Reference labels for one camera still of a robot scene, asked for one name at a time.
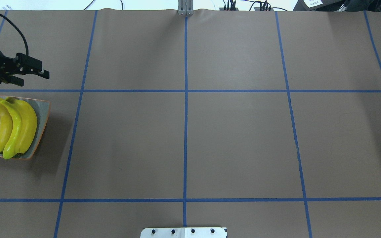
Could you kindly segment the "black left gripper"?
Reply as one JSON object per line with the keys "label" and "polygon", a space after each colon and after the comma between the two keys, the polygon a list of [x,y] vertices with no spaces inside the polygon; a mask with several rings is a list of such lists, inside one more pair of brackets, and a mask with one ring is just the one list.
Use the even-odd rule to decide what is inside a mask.
{"label": "black left gripper", "polygon": [[5,56],[0,51],[0,84],[13,84],[23,87],[24,80],[13,74],[34,74],[44,79],[50,78],[50,73],[44,69],[41,60],[35,59],[24,53],[17,53],[14,58]]}

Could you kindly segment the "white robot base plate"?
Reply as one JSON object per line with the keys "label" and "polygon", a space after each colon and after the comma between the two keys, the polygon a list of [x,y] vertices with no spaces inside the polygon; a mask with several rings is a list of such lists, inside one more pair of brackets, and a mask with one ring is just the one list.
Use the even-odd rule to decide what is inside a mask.
{"label": "white robot base plate", "polygon": [[227,228],[223,227],[162,227],[145,228],[141,238],[227,238]]}

